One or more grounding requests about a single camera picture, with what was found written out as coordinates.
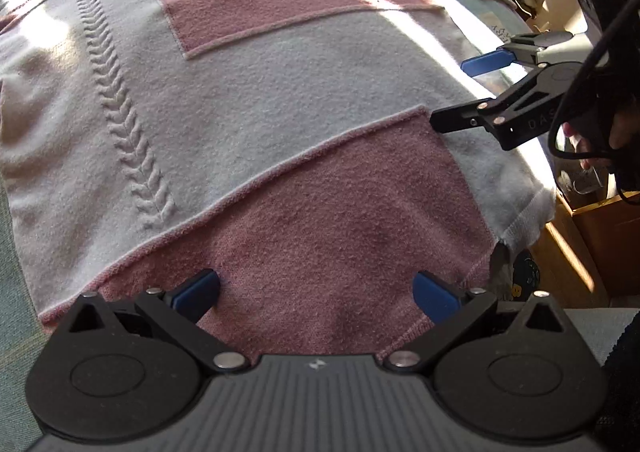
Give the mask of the person's right hand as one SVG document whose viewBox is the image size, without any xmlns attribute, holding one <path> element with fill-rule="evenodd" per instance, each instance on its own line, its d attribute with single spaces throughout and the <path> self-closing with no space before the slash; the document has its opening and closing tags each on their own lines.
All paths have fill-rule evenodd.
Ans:
<svg viewBox="0 0 640 452">
<path fill-rule="evenodd" d="M 580 131 L 577 131 L 572 123 L 562 125 L 563 134 L 570 139 L 570 143 L 578 153 L 587 153 L 592 150 L 591 141 Z M 610 134 L 608 134 L 608 146 L 615 151 L 625 152 L 627 155 L 638 157 L 639 155 L 639 107 L 630 106 L 615 113 Z"/>
</svg>

